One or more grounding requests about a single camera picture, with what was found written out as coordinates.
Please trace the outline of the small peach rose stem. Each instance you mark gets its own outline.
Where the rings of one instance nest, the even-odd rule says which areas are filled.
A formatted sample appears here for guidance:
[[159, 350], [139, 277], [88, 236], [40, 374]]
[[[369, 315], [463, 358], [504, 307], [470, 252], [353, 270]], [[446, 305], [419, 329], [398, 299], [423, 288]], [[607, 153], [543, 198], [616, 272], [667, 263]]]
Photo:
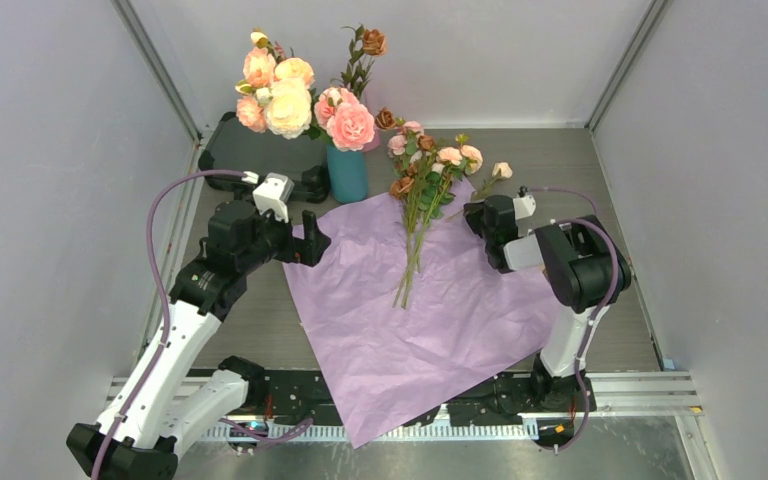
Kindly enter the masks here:
[[471, 202], [480, 202], [485, 200], [493, 190], [493, 187], [513, 176], [513, 170], [508, 162], [497, 162], [494, 164], [491, 176], [485, 180], [480, 188], [474, 191], [470, 196]]

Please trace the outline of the pink flower bouquet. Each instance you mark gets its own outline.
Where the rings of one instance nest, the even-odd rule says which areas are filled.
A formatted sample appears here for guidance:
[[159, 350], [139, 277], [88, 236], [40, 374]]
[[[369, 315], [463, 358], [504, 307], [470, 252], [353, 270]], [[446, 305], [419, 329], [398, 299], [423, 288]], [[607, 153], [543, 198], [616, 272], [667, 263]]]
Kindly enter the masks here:
[[406, 266], [393, 301], [408, 307], [414, 275], [421, 271], [421, 250], [433, 222], [443, 217], [443, 208], [456, 199], [453, 188], [483, 165], [480, 150], [470, 136], [458, 133], [451, 141], [440, 140], [416, 121], [396, 118], [395, 134], [387, 143], [397, 179], [389, 195], [401, 206], [405, 233]]

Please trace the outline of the purple and pink wrapping paper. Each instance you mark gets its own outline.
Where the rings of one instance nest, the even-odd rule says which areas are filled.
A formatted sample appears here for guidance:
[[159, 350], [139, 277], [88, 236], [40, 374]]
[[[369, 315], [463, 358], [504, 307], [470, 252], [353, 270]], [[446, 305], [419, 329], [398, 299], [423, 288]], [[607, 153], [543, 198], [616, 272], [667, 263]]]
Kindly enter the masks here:
[[400, 204], [388, 194], [320, 220], [331, 244], [313, 266], [284, 272], [301, 325], [354, 448], [375, 440], [534, 354], [560, 303], [538, 268], [488, 263], [458, 214], [458, 184], [425, 235], [406, 305]]

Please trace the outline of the large pink rose stem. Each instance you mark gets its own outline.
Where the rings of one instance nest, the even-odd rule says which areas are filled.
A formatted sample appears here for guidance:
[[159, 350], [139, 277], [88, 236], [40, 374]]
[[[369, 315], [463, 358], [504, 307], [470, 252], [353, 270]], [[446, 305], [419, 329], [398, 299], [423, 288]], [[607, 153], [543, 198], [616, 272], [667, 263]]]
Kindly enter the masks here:
[[375, 137], [373, 115], [347, 88], [325, 89], [312, 110], [318, 129], [338, 151], [361, 151]]

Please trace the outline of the cream white rose stem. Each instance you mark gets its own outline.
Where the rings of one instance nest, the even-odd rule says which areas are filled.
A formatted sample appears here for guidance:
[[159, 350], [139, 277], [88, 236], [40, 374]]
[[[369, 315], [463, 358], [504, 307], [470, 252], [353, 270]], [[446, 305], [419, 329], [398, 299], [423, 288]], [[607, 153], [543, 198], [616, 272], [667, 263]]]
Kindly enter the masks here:
[[284, 78], [254, 91], [262, 107], [267, 129], [286, 139], [295, 139], [309, 129], [313, 119], [312, 96], [300, 78]]

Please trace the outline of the brown rose flower stem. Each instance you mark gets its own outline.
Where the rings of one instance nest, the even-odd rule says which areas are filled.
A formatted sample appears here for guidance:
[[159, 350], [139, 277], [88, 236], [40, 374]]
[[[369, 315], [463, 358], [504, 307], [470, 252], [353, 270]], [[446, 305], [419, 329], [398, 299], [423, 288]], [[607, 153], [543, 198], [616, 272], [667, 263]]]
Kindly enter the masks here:
[[352, 37], [348, 45], [349, 59], [338, 80], [342, 89], [360, 100], [370, 84], [375, 60], [388, 51], [388, 41], [380, 30], [369, 29], [362, 24], [357, 27], [344, 26], [344, 29], [350, 30]]

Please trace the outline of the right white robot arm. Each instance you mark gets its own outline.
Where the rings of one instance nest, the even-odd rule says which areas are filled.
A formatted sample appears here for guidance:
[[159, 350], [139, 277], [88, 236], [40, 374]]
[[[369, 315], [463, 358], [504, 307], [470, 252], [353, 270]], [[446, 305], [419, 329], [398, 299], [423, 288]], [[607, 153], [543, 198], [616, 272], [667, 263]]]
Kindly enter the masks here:
[[536, 211], [534, 196], [491, 195], [465, 205], [463, 217], [485, 242], [492, 268], [507, 274], [540, 266], [562, 308], [529, 380], [531, 405], [542, 411], [593, 411], [586, 354], [609, 307], [631, 284], [632, 272], [596, 214], [553, 221], [529, 233], [519, 221]]

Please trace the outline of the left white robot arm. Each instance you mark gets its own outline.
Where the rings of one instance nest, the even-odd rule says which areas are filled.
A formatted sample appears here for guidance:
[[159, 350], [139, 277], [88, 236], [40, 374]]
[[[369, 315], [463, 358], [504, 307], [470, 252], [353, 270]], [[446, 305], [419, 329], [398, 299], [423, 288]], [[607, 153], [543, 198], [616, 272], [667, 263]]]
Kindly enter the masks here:
[[272, 260], [315, 266], [331, 243], [316, 215], [302, 213], [296, 237], [282, 209], [250, 199], [217, 206], [199, 254], [168, 292], [168, 318], [154, 348], [139, 360], [109, 407], [92, 424], [77, 423], [66, 444], [92, 479], [171, 479], [190, 447], [227, 414], [258, 412], [268, 395], [263, 367], [230, 356], [208, 381], [173, 401], [194, 360], [247, 290], [247, 278]]

